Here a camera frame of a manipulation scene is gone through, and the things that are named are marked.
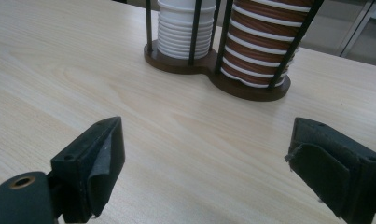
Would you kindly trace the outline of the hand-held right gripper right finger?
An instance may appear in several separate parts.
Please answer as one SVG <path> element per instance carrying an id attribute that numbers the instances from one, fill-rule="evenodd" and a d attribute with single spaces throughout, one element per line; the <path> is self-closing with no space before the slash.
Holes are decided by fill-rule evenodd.
<path id="1" fill-rule="evenodd" d="M 348 224 L 376 216 L 376 152 L 324 123 L 296 118 L 285 161 Z"/>

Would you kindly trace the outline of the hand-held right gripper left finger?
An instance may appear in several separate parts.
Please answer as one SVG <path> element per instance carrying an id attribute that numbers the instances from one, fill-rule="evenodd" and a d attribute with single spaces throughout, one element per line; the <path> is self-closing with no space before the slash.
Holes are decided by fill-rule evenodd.
<path id="1" fill-rule="evenodd" d="M 120 117 L 100 120 L 50 160 L 56 214 L 85 223 L 102 214 L 125 162 Z"/>

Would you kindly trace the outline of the brown cup holder black rods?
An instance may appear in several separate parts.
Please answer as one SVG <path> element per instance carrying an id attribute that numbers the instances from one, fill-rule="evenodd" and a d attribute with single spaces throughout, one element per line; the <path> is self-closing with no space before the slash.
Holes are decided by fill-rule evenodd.
<path id="1" fill-rule="evenodd" d="M 227 33 L 230 24 L 231 9 L 234 0 L 216 0 L 216 11 L 214 13 L 213 32 L 208 54 L 200 59 L 194 58 L 196 37 L 198 33 L 198 23 L 201 10 L 202 0 L 196 0 L 193 33 L 191 38 L 190 56 L 188 60 L 179 60 L 163 55 L 158 50 L 158 38 L 152 37 L 152 21 L 151 21 L 151 3 L 146 0 L 146 45 L 144 55 L 146 61 L 152 66 L 173 74 L 196 75 L 205 74 L 210 81 L 220 88 L 239 98 L 269 102 L 284 97 L 290 87 L 291 81 L 288 77 L 288 68 L 293 63 L 295 53 L 299 49 L 299 43 L 305 36 L 309 26 L 317 11 L 322 6 L 324 0 L 314 0 L 307 18 L 299 28 L 298 34 L 293 40 L 286 56 L 281 65 L 277 69 L 271 83 L 266 88 L 253 88 L 243 83 L 222 75 L 220 68 L 224 54 L 224 48 Z"/>

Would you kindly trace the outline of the stack of brown paper cups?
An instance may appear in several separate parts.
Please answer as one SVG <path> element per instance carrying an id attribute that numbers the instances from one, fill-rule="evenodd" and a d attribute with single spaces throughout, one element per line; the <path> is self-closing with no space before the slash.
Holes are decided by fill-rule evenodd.
<path id="1" fill-rule="evenodd" d="M 253 88 L 271 83 L 314 0 L 234 0 L 220 72 Z"/>

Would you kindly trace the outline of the stack of white paper cups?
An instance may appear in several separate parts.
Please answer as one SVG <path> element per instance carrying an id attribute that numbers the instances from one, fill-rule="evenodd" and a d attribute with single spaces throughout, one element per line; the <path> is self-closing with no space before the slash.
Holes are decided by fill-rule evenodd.
<path id="1" fill-rule="evenodd" d="M 158 50 L 171 58 L 188 60 L 196 0 L 158 0 Z M 194 58 L 208 54 L 216 0 L 202 0 Z"/>

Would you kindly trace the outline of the white metal frame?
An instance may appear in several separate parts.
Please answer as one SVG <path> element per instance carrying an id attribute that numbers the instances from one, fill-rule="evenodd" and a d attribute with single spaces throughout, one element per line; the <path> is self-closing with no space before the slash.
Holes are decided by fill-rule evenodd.
<path id="1" fill-rule="evenodd" d="M 376 9 L 376 0 L 345 0 L 349 5 L 356 4 L 356 14 L 350 19 L 351 24 L 348 25 L 347 32 L 342 39 L 337 55 L 346 58 L 351 52 L 357 39 L 361 36 L 364 28 L 368 24 L 371 15 Z"/>

